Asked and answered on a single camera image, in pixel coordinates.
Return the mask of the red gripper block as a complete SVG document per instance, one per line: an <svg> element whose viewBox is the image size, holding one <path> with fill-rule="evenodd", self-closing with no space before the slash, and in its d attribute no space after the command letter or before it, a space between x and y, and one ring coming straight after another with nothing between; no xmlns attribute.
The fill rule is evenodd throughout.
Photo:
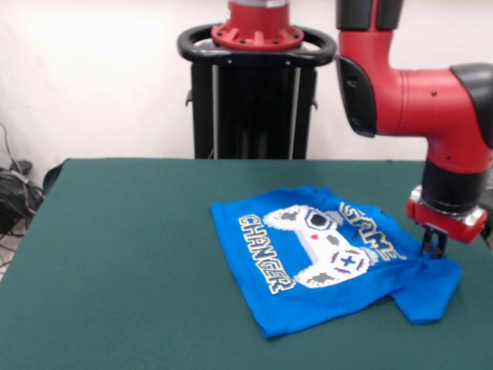
<svg viewBox="0 0 493 370"><path fill-rule="evenodd" d="M486 226L488 212L476 206L465 215L446 214L428 206L422 197L422 185L417 185L407 201L407 215L424 227L420 255L432 252L434 259L443 258L448 238L470 244Z"/></svg>

